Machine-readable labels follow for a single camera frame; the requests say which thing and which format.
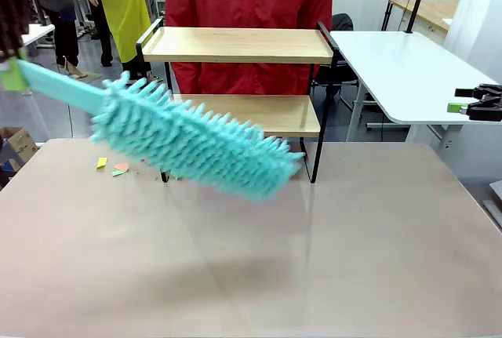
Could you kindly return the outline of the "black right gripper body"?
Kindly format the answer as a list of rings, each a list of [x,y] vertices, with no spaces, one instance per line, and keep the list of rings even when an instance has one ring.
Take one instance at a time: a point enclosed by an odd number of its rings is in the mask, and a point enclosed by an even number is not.
[[[471,97],[477,101],[468,105],[470,120],[501,120],[501,85],[481,84],[472,90]]]

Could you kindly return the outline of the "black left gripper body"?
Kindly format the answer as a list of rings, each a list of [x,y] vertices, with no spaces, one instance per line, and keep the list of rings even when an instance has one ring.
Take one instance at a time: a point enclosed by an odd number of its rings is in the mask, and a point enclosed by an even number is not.
[[[29,34],[30,0],[1,0],[1,56],[19,54],[23,35]]]

